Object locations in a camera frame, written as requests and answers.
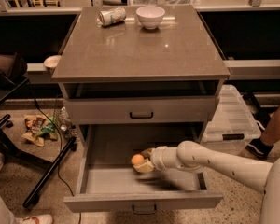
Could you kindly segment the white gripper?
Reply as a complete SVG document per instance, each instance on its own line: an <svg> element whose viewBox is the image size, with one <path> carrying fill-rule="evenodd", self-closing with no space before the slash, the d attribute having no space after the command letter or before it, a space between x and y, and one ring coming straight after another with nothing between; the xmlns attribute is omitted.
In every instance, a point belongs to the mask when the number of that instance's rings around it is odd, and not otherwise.
<svg viewBox="0 0 280 224"><path fill-rule="evenodd" d="M167 149L167 147L157 147L157 148L147 148L141 152L141 155L144 158L150 159L144 159L142 162L137 163L133 166L133 168L138 173L149 173L154 170L154 167L158 171L164 171L167 169L167 167L164 164L163 161L163 152Z"/></svg>

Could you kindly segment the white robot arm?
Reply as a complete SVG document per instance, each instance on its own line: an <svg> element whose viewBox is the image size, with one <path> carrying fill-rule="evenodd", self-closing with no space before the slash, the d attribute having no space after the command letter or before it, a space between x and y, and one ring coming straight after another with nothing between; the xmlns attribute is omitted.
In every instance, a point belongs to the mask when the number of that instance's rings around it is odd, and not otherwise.
<svg viewBox="0 0 280 224"><path fill-rule="evenodd" d="M280 158L273 163L257 161L183 141L176 147L148 148L133 155L131 163L139 173L211 168L262 194L259 224L280 224Z"/></svg>

